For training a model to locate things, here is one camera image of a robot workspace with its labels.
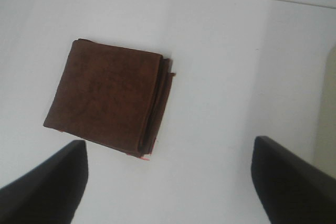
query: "folded towel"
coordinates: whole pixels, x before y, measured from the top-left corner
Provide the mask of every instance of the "folded towel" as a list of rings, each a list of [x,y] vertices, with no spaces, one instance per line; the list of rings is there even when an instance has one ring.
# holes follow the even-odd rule
[[[174,76],[170,65],[152,52],[75,40],[44,126],[149,154]]]

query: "white tabletop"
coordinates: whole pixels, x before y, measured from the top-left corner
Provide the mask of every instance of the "white tabletop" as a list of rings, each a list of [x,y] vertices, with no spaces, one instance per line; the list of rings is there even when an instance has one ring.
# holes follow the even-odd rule
[[[73,40],[173,59],[150,161],[87,142],[73,223],[269,223],[256,135],[313,157],[336,10],[270,0],[0,0],[0,186],[71,140],[42,126]]]

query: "black object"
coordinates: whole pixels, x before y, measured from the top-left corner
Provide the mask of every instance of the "black object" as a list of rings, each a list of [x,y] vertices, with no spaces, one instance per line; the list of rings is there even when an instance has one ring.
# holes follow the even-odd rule
[[[0,190],[0,223],[71,223],[87,180],[85,141],[72,141]]]
[[[336,180],[272,139],[255,139],[251,173],[272,224],[336,223]]]

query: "brown towel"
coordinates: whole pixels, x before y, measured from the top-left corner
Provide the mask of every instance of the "brown towel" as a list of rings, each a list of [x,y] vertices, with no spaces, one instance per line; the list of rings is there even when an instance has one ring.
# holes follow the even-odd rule
[[[174,76],[170,63],[75,40],[44,126],[136,157],[151,153]]]

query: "brown cloth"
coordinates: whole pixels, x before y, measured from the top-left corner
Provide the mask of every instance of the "brown cloth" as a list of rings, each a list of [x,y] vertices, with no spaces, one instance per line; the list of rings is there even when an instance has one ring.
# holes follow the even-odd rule
[[[170,64],[153,52],[75,40],[44,126],[149,154],[174,76]]]

